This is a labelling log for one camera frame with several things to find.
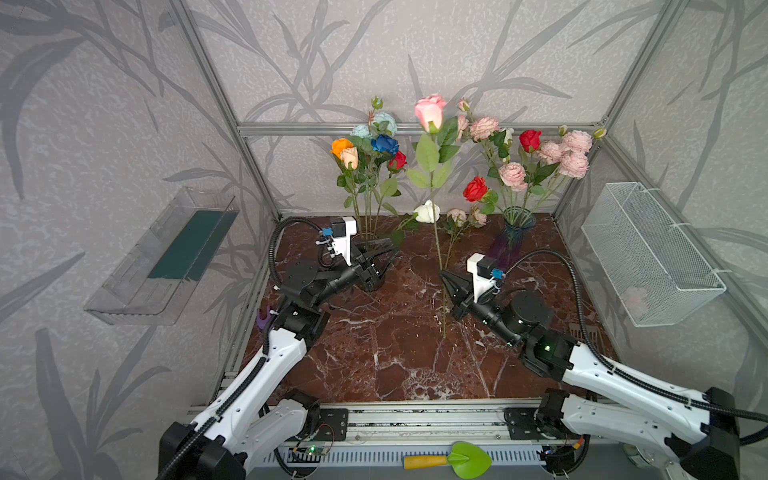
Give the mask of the dark glass cup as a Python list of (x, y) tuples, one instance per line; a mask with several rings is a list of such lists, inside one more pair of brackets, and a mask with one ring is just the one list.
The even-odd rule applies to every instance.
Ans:
[(385, 268), (380, 257), (389, 253), (384, 240), (354, 241), (352, 243), (353, 268), (366, 292), (373, 292), (383, 284)]

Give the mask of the purple ribbed glass vase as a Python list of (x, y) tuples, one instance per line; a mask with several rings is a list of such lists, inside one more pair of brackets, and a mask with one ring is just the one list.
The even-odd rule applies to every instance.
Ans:
[(503, 213), (504, 228), (495, 238), (488, 255), (501, 269), (508, 269), (521, 256), (525, 236), (536, 225), (533, 213), (520, 206), (508, 207)]

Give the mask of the small pink bud spray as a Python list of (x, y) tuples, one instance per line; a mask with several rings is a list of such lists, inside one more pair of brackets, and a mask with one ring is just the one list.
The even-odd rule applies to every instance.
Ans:
[(448, 267), (454, 247), (458, 240), (468, 231), (484, 227), (488, 222), (488, 216), (480, 211), (477, 206), (469, 211), (451, 209), (443, 225), (448, 235), (448, 242), (443, 258), (443, 267)]

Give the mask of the white rose stem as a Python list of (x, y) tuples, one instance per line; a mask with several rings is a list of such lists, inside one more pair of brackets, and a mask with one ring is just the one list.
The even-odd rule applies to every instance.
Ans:
[(441, 215), (441, 208), (432, 200), (427, 200), (412, 213), (405, 215), (389, 235), (395, 245), (403, 243), (408, 231), (418, 229), (421, 225), (436, 224)]

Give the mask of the green stem small red rose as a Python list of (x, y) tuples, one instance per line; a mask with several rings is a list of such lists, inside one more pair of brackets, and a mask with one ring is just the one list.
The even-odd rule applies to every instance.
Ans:
[(377, 212), (386, 210), (396, 215), (397, 211), (389, 204), (389, 199), (400, 195), (399, 176), (407, 165), (406, 155), (397, 151), (382, 165), (386, 168), (386, 176), (382, 178), (375, 190)]

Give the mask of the peach rosebud stem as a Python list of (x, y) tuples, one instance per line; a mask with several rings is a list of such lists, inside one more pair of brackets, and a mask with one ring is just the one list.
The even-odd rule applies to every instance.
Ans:
[(354, 210), (354, 216), (357, 221), (358, 233), (363, 234), (365, 230), (364, 217), (360, 211), (359, 195), (360, 186), (356, 180), (357, 169), (359, 166), (359, 157), (357, 149), (352, 146), (341, 151), (340, 161), (343, 167), (345, 179), (345, 189), (351, 197), (351, 205)]

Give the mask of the pink rosebud stem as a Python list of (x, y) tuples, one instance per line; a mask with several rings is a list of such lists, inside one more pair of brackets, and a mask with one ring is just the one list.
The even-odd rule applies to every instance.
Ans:
[[(415, 147), (417, 166), (409, 167), (406, 172), (411, 184), (424, 189), (428, 193), (427, 200), (432, 200), (435, 204), (437, 204), (437, 193), (452, 174), (452, 161), (460, 149), (456, 143), (457, 117), (446, 116), (447, 104), (448, 102), (440, 94), (428, 95), (416, 102), (414, 114), (423, 133)], [(442, 270), (443, 254), (438, 222), (430, 225), (434, 233), (438, 266)]]

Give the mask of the pink rose stem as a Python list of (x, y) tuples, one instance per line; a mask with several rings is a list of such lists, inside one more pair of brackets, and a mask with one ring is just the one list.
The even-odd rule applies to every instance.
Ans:
[(491, 116), (478, 117), (472, 112), (468, 99), (458, 101), (456, 143), (463, 145), (472, 141), (480, 146), (489, 165), (489, 176), (501, 182), (500, 169), (509, 162), (509, 131), (500, 127), (499, 121)]
[(604, 127), (596, 128), (592, 133), (583, 130), (573, 130), (567, 125), (558, 127), (557, 141), (544, 141), (536, 150), (535, 156), (542, 167), (549, 173), (543, 177), (541, 185), (551, 195), (568, 179), (580, 180), (589, 170), (588, 156), (595, 145), (607, 135)]
[(527, 172), (518, 162), (504, 163), (498, 169), (501, 185), (501, 199), (506, 207), (519, 206), (525, 208), (528, 202)]

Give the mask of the white blue flower stem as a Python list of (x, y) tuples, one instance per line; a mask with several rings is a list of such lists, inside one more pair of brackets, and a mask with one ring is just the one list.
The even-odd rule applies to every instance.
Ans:
[[(371, 109), (368, 119), (365, 123), (359, 124), (352, 129), (351, 141), (355, 144), (359, 155), (359, 175), (364, 186), (359, 196), (360, 211), (364, 217), (365, 230), (364, 237), (372, 239), (377, 236), (379, 227), (379, 216), (376, 216), (377, 203), (373, 190), (375, 189), (374, 167), (372, 162), (373, 147), (371, 140), (381, 134), (386, 134), (394, 139), (398, 132), (397, 121), (394, 117), (383, 110), (383, 100), (375, 96), (371, 100)], [(386, 168), (383, 166), (380, 170), (379, 182), (386, 176)]]

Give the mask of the white rosebud stem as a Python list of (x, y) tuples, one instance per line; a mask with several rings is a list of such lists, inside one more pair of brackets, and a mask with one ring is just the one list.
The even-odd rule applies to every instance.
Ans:
[(515, 131), (513, 128), (508, 128), (505, 133), (505, 145), (512, 147), (515, 142)]

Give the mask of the dark red rose stem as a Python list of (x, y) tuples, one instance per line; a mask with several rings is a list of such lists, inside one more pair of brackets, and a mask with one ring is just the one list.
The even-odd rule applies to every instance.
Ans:
[(518, 153), (526, 172), (526, 182), (530, 186), (541, 185), (560, 162), (560, 146), (552, 141), (543, 141), (542, 132), (537, 130), (524, 131), (519, 136), (519, 142)]

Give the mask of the orange rose stem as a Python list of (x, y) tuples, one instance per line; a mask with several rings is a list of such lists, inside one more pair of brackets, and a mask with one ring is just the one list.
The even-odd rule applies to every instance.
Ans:
[[(346, 148), (350, 148), (352, 146), (354, 146), (356, 148), (355, 144), (352, 141), (350, 141), (349, 139), (347, 139), (347, 138), (340, 138), (340, 139), (337, 139), (337, 140), (332, 142), (330, 153), (334, 156), (335, 161), (336, 161), (336, 163), (337, 163), (337, 165), (338, 165), (338, 167), (340, 169), (340, 174), (337, 177), (337, 185), (339, 187), (341, 187), (346, 192), (346, 195), (347, 195), (347, 197), (345, 198), (345, 200), (343, 202), (343, 205), (344, 205), (345, 208), (352, 210), (353, 217), (355, 218), (354, 210), (352, 209), (352, 205), (351, 205), (351, 197), (350, 197), (348, 191), (345, 189), (345, 179), (344, 179), (344, 175), (343, 175), (343, 167), (342, 167), (342, 164), (341, 164), (341, 161), (340, 161), (341, 151), (346, 149)], [(360, 186), (360, 194), (361, 194), (363, 186), (364, 186), (364, 183), (363, 183), (363, 180), (362, 180), (361, 176), (359, 175), (359, 166), (358, 166), (358, 169), (357, 169), (356, 180), (358, 182), (358, 185)]]

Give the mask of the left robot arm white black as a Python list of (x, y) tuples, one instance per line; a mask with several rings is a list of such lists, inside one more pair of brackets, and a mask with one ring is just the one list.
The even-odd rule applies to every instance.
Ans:
[(378, 289), (397, 252), (381, 240), (353, 245), (350, 259), (330, 269), (306, 259), (292, 263), (260, 352), (191, 423), (175, 422), (161, 437), (159, 478), (244, 479), (280, 444), (312, 433), (317, 399), (295, 393), (269, 412), (263, 408), (321, 337), (330, 318), (323, 304), (355, 285)]

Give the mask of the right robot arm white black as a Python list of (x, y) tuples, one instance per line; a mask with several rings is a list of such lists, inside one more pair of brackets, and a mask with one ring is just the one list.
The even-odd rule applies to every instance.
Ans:
[(494, 279), (449, 271), (440, 278), (456, 319), (471, 315), (486, 325), (518, 349), (520, 362), (536, 375), (611, 401), (600, 406), (568, 393), (547, 393), (540, 423), (659, 452), (695, 479), (739, 478), (739, 425), (724, 412), (734, 405), (731, 394), (715, 387), (684, 388), (599, 357), (586, 343), (550, 329), (553, 311), (536, 292), (519, 292), (501, 306)]

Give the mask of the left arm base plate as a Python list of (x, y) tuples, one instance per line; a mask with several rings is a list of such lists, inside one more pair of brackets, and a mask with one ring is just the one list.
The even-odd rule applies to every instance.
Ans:
[(320, 442), (344, 441), (348, 426), (348, 409), (313, 407), (308, 412), (299, 438)]

